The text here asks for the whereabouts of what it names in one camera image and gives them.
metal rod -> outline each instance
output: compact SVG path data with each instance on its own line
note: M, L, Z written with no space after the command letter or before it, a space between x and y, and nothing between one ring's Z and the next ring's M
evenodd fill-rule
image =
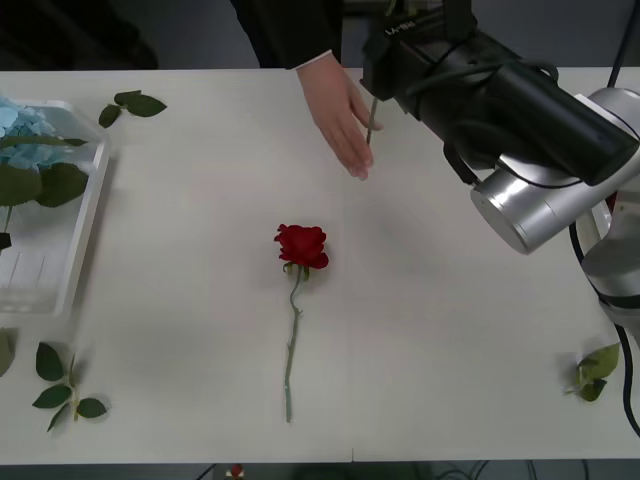
M367 145L371 145L371 134L373 126L376 123L376 109L378 108L378 99L374 98L371 104L371 113L369 114L369 124L367 125Z

green leaf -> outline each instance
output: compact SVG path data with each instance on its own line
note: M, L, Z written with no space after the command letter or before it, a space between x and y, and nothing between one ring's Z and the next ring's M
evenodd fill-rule
M120 116L120 107L117 105L107 105L98 119L98 123L103 128L109 128Z
M98 418L107 413L107 409L100 400L85 398L80 400L76 412L84 418Z
M89 176L70 163L56 163L41 173L42 193L36 201L43 207L55 208L84 193Z
M13 363L13 351L9 334L4 328L0 328L0 377L7 373Z
M582 375L589 380L608 377L618 366L620 344L609 345L587 355L579 364Z
M160 100L156 100L149 95L136 95L130 97L127 103L127 110L132 115L138 117L153 117L162 112L167 106Z
M36 371L43 380L57 382L64 377L64 369L58 353L51 345L40 342L36 353Z
M596 379L592 383L582 387L578 392L578 396L586 402L595 402L602 393L606 384L606 380Z
M76 363L76 354L71 357L71 365L69 365L69 385L73 388L76 386L76 379L73 377L73 365Z
M61 383L42 392L38 399L33 402L33 406L36 408L56 408L69 400L70 396L71 389Z
M67 409L69 408L69 404L65 403L62 408L60 408L60 410L58 410L56 412L56 414L53 416L53 418L51 419L51 423L49 423L49 428L47 428L47 432L50 432L51 429L53 427L56 426L56 422L58 421L58 419L60 418L60 415L62 415Z
M133 97L137 97L142 93L142 90L134 90L133 92L122 92L118 93L115 97L113 97L114 102L116 102L120 106L125 106L129 103L129 101Z
M16 145L52 145L54 147L66 147L70 144L67 143L66 140L48 135L9 136L2 137L2 140L0 140L0 148L15 147Z
M66 143L67 145L71 145L72 147L81 147L82 145L86 145L89 142L80 138L65 138L64 143Z
M36 170L0 165L0 207L15 207L36 198L42 180Z

leaf sprig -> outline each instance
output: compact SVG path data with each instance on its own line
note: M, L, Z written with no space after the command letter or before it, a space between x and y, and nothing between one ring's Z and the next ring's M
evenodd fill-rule
M132 92L121 92L113 97L115 105L107 105L102 113L98 123L103 128L109 128L120 117L122 110L127 110L130 114L137 117L154 117L164 111L167 106L160 100L144 95L142 90L134 90Z
M36 354L36 371L38 376L47 382L60 382L52 387L47 388L40 394L33 406L36 408L50 409L59 408L49 423L49 432L56 426L62 415L69 409L72 409L74 421L78 417L98 418L107 413L107 409L100 400L95 398L83 398L79 400L77 392L77 378L74 376L75 355L71 360L68 371L65 369L62 361L55 349L44 342L38 346Z
M582 359L576 366L575 384L567 390L586 402L595 402L604 387L607 378L618 366L620 344L600 348Z
M2 377L13 363L13 350L9 341L9 333L0 328L0 377Z

table surface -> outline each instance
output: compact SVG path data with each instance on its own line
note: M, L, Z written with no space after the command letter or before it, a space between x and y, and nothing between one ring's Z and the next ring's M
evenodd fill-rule
M590 93L607 75L564 70L561 83ZM638 81L628 69L619 83ZM622 368L593 405L563 395L567 366L615 341L568 236L511 251L438 139L394 103L358 182L291 72L1 73L0 86L92 118L126 90L169 106L110 129L72 318L0 320L20 327L0 379L0 464L639 456ZM331 257L298 299L292 425L281 223L322 226ZM81 395L107 398L106 418L45 433L50 413L31 407L42 340L86 361Z

plastic container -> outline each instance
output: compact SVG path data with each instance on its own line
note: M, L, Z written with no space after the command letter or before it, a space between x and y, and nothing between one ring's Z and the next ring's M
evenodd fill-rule
M63 137L89 142L67 160L89 175L84 194L58 208L35 201L14 207L7 230L12 246L0 255L0 314L60 317L73 304L109 161L109 140L104 129L67 102L16 103L42 110ZM0 225L7 213L0 208Z

